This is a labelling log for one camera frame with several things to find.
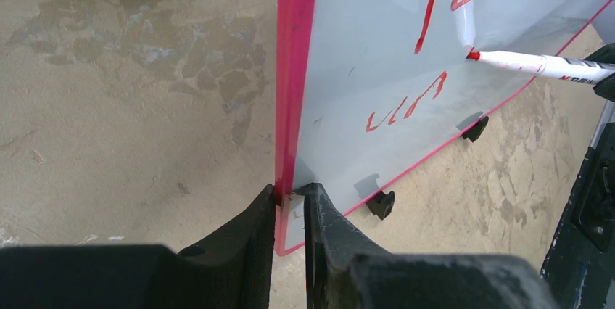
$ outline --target red marker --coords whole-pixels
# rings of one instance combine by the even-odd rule
[[[504,70],[586,84],[597,84],[615,73],[615,65],[612,64],[509,51],[471,51],[466,58]]]

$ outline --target marker tip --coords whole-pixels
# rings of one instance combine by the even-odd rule
[[[472,59],[478,61],[480,59],[480,53],[475,51],[470,51],[470,54],[466,57],[466,59]]]

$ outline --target concrete floor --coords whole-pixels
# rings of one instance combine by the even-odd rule
[[[0,0],[0,247],[175,250],[273,181],[276,0]],[[564,52],[600,45],[588,29]],[[603,102],[540,80],[350,220],[393,252],[506,252],[540,267]],[[302,250],[271,308],[305,306]]]

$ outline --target floor stain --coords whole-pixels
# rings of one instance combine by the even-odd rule
[[[8,44],[28,46],[52,65],[93,64],[108,76],[105,91],[124,99],[130,95],[114,92],[115,84],[133,90],[145,84],[113,65],[129,59],[157,83],[167,83],[169,93],[218,98],[233,124],[232,142],[242,145],[253,101],[272,82],[265,77],[265,50],[256,41],[258,20],[220,15],[174,25],[174,9],[161,1],[43,1]]]
[[[186,184],[183,184],[182,182],[178,182],[177,188],[179,189],[180,193],[182,193],[182,195],[190,195],[190,191],[188,190],[188,187],[186,186]]]
[[[508,199],[504,199],[502,202],[500,213],[507,223],[513,223],[513,221],[517,223],[521,222],[521,226],[525,226],[527,223],[527,214],[525,211],[518,206],[513,206]]]
[[[45,162],[45,158],[43,158],[43,156],[38,153],[38,151],[33,150],[32,151],[32,159],[37,163],[37,164],[42,164]]]

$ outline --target black clip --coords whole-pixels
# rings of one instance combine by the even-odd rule
[[[483,130],[487,127],[487,123],[489,122],[489,117],[483,117],[481,120],[476,122],[470,129],[468,129],[465,133],[461,134],[463,139],[469,139],[472,142],[475,142],[481,136]]]
[[[369,201],[367,201],[367,207],[374,215],[377,215],[380,220],[384,220],[393,211],[393,204],[395,203],[395,192],[390,191],[385,194],[383,191],[379,191]]]

